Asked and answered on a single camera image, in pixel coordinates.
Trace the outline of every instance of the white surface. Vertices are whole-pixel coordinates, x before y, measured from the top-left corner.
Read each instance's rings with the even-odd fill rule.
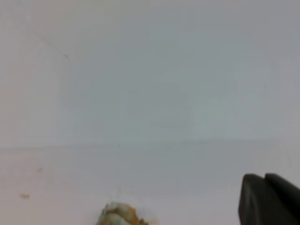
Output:
[[[299,6],[0,0],[0,222],[238,224],[244,173],[299,185]]]
[[[222,141],[2,150],[0,222],[94,225],[107,202],[125,201],[161,225],[237,225],[243,174],[277,172],[299,185],[298,145]]]

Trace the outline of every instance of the small speck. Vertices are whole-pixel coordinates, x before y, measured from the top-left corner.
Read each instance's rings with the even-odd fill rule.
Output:
[[[20,194],[20,197],[23,199],[28,199],[30,197],[29,194]]]
[[[122,192],[122,191],[121,191],[121,188],[120,188],[119,186],[117,186],[116,188],[117,188],[117,192],[118,192],[118,193],[121,193],[121,192]]]

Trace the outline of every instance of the white wall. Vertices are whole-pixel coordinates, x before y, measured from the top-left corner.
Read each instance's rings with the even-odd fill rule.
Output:
[[[300,134],[297,1],[1,4],[2,146]]]

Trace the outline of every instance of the black object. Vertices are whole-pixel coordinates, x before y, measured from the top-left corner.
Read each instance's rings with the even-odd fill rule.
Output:
[[[241,225],[300,225],[300,189],[276,174],[243,178]]]

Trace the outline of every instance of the food crumb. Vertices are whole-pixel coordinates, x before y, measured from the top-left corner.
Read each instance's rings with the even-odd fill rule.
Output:
[[[20,194],[20,197],[23,199],[27,199],[30,197],[30,195],[29,194]]]
[[[135,208],[128,204],[112,202],[102,210],[97,225],[149,225],[143,219],[139,219]]]

